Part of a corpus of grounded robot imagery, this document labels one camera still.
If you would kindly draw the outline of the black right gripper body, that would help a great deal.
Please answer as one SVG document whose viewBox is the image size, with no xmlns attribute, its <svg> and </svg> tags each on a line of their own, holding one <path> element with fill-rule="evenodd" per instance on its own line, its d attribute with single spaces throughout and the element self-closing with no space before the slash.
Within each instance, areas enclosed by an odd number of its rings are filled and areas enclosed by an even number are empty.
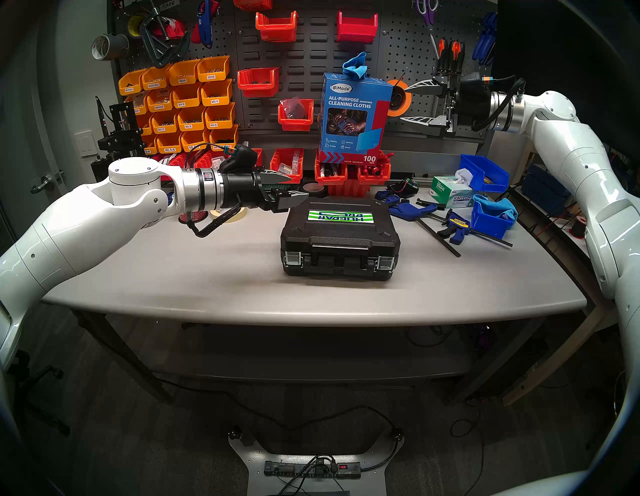
<svg viewBox="0 0 640 496">
<path fill-rule="evenodd" d="M 456 131 L 458 122 L 463 120 L 464 126 L 471 126 L 489 116 L 491 101 L 491 76 L 483 76 L 479 72 L 466 75 L 437 75 L 434 78 L 445 78 L 445 94 L 443 110 L 438 115 L 445 115 L 448 120 L 447 133 Z"/>
</svg>

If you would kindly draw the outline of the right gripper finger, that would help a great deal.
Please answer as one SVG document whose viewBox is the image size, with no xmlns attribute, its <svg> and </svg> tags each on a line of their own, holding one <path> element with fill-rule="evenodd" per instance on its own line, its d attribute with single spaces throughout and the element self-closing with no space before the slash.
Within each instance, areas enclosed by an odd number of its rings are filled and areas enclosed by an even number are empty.
<svg viewBox="0 0 640 496">
<path fill-rule="evenodd" d="M 448 130 L 446 115 L 430 116 L 404 116 L 400 118 L 402 125 L 409 130 L 423 135 L 443 135 Z"/>
<path fill-rule="evenodd" d="M 405 89 L 405 93 L 412 95 L 443 96 L 446 92 L 446 78 L 432 77 L 415 82 Z"/>
</svg>

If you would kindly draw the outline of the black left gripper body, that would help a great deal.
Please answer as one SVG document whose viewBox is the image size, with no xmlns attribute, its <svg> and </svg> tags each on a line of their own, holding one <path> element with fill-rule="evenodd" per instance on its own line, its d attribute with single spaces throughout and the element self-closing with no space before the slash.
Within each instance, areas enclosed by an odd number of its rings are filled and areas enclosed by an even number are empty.
<svg viewBox="0 0 640 496">
<path fill-rule="evenodd" d="M 261 170 L 220 172 L 221 208 L 231 208 L 237 204 L 249 209 L 260 208 L 273 212 L 273 195 L 269 193 L 274 184 L 261 184 Z"/>
</svg>

